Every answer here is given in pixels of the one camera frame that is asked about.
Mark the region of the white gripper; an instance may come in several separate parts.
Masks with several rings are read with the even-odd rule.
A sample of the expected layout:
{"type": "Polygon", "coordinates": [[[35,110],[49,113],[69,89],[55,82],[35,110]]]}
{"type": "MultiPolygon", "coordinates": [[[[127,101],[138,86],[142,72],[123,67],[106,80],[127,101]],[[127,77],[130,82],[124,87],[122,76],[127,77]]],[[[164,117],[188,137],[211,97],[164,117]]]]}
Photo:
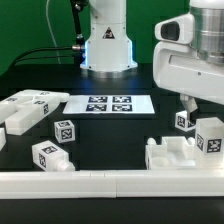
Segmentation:
{"type": "Polygon", "coordinates": [[[154,49],[153,78],[158,87],[181,93],[189,121],[195,120],[198,109],[195,98],[224,104],[224,66],[200,60],[187,45],[159,42],[154,49]]]}

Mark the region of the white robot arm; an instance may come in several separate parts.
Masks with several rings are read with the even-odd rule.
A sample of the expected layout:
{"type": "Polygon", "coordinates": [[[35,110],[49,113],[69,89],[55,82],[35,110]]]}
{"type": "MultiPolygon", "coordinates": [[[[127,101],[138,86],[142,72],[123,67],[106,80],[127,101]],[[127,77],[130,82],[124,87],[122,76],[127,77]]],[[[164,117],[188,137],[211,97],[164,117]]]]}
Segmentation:
{"type": "MultiPolygon", "coordinates": [[[[78,34],[81,68],[101,77],[133,69],[126,34],[126,0],[71,0],[74,11],[90,7],[91,34],[78,34]]],[[[158,87],[180,94],[188,114],[197,98],[224,105],[224,0],[190,0],[189,12],[158,23],[153,78],[158,87]]]]}

